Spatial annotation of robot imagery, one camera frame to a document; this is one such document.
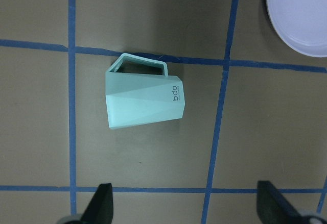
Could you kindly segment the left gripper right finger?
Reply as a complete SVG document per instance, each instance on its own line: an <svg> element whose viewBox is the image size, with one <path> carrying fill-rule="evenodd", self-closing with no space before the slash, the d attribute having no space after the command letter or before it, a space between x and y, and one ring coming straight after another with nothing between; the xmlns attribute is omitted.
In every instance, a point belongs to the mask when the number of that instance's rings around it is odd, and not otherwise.
<svg viewBox="0 0 327 224"><path fill-rule="evenodd" d="M257 182L256 213L261 223L326 223L319 214L298 211L270 181Z"/></svg>

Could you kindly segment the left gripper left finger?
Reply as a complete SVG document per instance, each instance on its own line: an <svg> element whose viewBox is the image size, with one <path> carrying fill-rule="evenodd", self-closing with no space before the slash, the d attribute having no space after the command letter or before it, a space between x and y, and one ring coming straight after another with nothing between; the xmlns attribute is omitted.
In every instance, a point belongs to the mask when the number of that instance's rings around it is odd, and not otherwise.
<svg viewBox="0 0 327 224"><path fill-rule="evenodd" d="M111 224L113 221L113 191L112 184L100 184L92 199L81 215L66 216L57 223L99 223Z"/></svg>

